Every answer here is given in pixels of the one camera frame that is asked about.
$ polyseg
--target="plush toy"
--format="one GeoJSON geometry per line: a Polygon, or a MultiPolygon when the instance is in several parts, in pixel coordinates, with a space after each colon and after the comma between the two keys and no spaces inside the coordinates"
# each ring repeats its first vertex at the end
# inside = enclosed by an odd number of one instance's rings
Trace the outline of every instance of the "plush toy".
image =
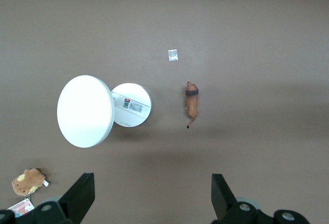
{"type": "Polygon", "coordinates": [[[188,115],[192,118],[191,122],[187,125],[187,128],[190,127],[190,124],[192,124],[195,120],[195,117],[197,116],[197,98],[199,94],[199,89],[196,87],[195,84],[192,84],[191,82],[187,82],[186,88],[185,88],[185,103],[186,103],[186,110],[188,115]]]}
{"type": "Polygon", "coordinates": [[[45,179],[46,176],[38,169],[26,169],[24,174],[15,178],[11,184],[16,194],[27,196],[41,187],[45,179]]]}

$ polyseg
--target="dog tail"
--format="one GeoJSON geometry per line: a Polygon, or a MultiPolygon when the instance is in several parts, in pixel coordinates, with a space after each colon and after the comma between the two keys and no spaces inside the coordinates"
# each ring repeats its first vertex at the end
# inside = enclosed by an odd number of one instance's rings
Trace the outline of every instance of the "dog tail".
{"type": "Polygon", "coordinates": [[[187,128],[189,128],[190,127],[190,124],[192,124],[194,121],[195,121],[195,117],[193,117],[192,120],[191,120],[191,122],[188,123],[187,128]]]}

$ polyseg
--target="white round table top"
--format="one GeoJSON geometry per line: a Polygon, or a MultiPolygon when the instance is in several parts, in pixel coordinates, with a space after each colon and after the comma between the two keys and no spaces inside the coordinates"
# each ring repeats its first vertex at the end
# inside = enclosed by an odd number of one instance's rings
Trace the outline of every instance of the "white round table top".
{"type": "Polygon", "coordinates": [[[78,76],[63,88],[57,105],[57,120],[71,144],[87,148],[102,142],[114,122],[110,89],[92,76],[78,76]]]}

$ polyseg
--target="white round disc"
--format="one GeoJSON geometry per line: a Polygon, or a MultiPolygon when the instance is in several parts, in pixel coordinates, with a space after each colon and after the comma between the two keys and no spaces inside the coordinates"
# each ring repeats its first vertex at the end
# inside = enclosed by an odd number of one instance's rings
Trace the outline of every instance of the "white round disc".
{"type": "Polygon", "coordinates": [[[152,100],[148,92],[138,84],[120,84],[112,90],[115,106],[114,121],[125,127],[143,123],[150,115],[152,100]]]}
{"type": "Polygon", "coordinates": [[[61,92],[57,105],[60,130],[71,144],[87,148],[102,142],[114,121],[110,89],[92,76],[78,76],[61,92]]]}

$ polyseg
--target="brown plush toy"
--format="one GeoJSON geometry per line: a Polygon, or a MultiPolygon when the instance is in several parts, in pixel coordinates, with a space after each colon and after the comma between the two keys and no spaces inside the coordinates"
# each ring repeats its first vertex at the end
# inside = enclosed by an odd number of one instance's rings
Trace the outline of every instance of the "brown plush toy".
{"type": "Polygon", "coordinates": [[[41,187],[45,179],[46,176],[38,169],[26,169],[24,174],[15,178],[11,184],[16,194],[26,196],[41,187]]]}

